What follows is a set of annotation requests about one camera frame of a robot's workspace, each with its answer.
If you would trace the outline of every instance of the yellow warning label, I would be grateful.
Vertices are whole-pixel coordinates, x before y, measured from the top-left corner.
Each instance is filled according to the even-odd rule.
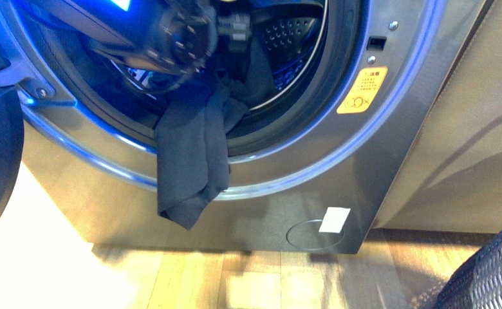
[[[337,113],[352,114],[366,111],[382,87],[386,75],[385,66],[361,70],[348,95],[338,107]]]

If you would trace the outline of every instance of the wooden floor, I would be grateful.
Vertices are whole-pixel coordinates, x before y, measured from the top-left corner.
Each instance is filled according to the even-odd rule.
[[[0,308],[431,308],[492,237],[373,230],[354,256],[94,246],[24,165],[18,182],[0,220]]]

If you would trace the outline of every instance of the washing machine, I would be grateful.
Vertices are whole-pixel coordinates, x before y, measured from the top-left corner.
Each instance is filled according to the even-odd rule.
[[[152,2],[95,4],[138,33],[140,6]],[[382,201],[491,6],[208,2],[219,28],[242,12],[266,16],[244,30],[267,51],[275,89],[227,135],[230,187],[186,230],[156,213],[154,127],[166,107],[143,91],[154,68],[117,64],[37,3],[0,1],[0,215],[24,148],[24,163],[47,192],[61,192],[60,210],[92,243],[347,254],[392,222],[375,222]],[[219,31],[213,54],[251,70],[249,44],[232,34]],[[66,172],[54,179],[34,166]]]

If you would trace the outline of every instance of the laundry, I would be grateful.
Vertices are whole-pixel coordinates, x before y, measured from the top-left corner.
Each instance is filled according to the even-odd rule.
[[[169,106],[154,130],[158,215],[186,229],[229,186],[226,134],[248,113],[249,104],[275,89],[264,49],[257,39],[251,44],[245,82],[195,77],[165,96]]]

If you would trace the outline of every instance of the white sticker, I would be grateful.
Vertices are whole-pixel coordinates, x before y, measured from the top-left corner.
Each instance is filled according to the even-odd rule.
[[[348,218],[349,208],[328,207],[323,222],[319,228],[320,233],[340,233]]]

